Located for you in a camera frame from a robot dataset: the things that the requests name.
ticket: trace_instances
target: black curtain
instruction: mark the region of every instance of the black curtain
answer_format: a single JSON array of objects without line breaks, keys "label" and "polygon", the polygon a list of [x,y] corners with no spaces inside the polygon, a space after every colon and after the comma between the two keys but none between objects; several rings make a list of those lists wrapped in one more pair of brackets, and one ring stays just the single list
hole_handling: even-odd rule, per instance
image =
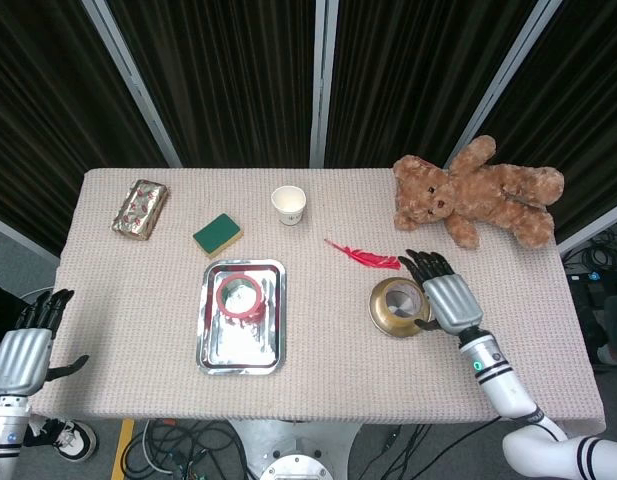
[{"label": "black curtain", "polygon": [[617,205],[617,0],[562,4],[481,127],[496,162],[551,165],[557,240]]},{"label": "black curtain", "polygon": [[341,0],[326,166],[443,165],[534,3]]},{"label": "black curtain", "polygon": [[313,0],[109,0],[189,167],[307,167]]},{"label": "black curtain", "polygon": [[59,254],[85,172],[149,166],[166,165],[81,2],[0,1],[0,220]]}]

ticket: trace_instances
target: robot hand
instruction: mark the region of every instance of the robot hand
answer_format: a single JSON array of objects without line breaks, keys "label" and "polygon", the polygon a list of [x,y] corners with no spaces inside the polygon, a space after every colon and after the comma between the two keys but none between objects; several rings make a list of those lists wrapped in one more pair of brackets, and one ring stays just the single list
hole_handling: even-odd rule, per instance
[{"label": "robot hand", "polygon": [[84,366],[87,355],[72,365],[48,368],[52,341],[74,293],[60,290],[51,296],[46,292],[21,312],[15,330],[6,333],[0,345],[0,396],[30,396],[44,382],[65,377]]},{"label": "robot hand", "polygon": [[399,257],[414,280],[421,286],[436,320],[419,320],[417,326],[422,330],[442,328],[446,333],[459,335],[470,327],[481,323],[481,311],[475,296],[461,275],[456,274],[446,259],[438,253],[406,250],[412,260]]}]

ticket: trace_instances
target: brown teddy bear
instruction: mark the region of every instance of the brown teddy bear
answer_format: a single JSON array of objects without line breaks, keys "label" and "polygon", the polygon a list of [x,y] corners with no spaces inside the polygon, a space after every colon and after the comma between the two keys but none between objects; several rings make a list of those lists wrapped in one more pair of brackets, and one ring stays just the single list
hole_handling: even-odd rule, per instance
[{"label": "brown teddy bear", "polygon": [[477,220],[511,231],[525,247],[548,244],[554,222],[544,207],[561,196],[563,175],[551,167],[484,165],[494,154],[495,140],[484,135],[464,147],[449,170],[412,155],[397,161],[395,226],[414,230],[443,218],[457,245],[477,248]]}]

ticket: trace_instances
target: tape roll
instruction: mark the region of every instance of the tape roll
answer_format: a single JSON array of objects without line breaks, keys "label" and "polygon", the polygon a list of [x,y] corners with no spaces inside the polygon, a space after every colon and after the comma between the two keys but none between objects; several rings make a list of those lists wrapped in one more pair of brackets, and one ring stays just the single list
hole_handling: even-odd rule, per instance
[{"label": "tape roll", "polygon": [[370,316],[377,328],[394,337],[416,335],[421,329],[415,320],[432,319],[430,303],[419,286],[401,277],[387,278],[373,288]]},{"label": "tape roll", "polygon": [[265,310],[259,283],[243,273],[226,277],[217,289],[216,300],[217,307],[228,318],[259,321]]}]

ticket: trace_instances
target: table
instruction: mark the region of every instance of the table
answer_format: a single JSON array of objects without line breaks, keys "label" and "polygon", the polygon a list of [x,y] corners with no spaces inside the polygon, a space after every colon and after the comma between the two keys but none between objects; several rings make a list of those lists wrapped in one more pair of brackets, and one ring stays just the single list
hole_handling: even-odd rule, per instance
[{"label": "table", "polygon": [[[147,242],[110,224],[138,178],[170,197]],[[287,227],[270,193],[294,184],[308,198]],[[324,243],[380,254],[406,248],[445,255],[471,286],[492,331],[531,395],[579,433],[605,428],[556,247],[520,248],[479,225],[478,251],[455,246],[442,224],[393,227],[395,182],[388,169],[101,169],[86,174],[56,288],[75,297],[52,365],[87,353],[79,373],[33,399],[50,416],[277,418],[364,423],[446,423],[495,416],[442,332],[394,339],[368,315],[374,285],[394,271],[370,269]],[[210,261],[192,234],[229,214],[244,237],[219,258],[279,260],[288,279],[287,358],[264,377],[210,377],[195,363],[202,275]],[[407,276],[405,269],[400,274]]]}]

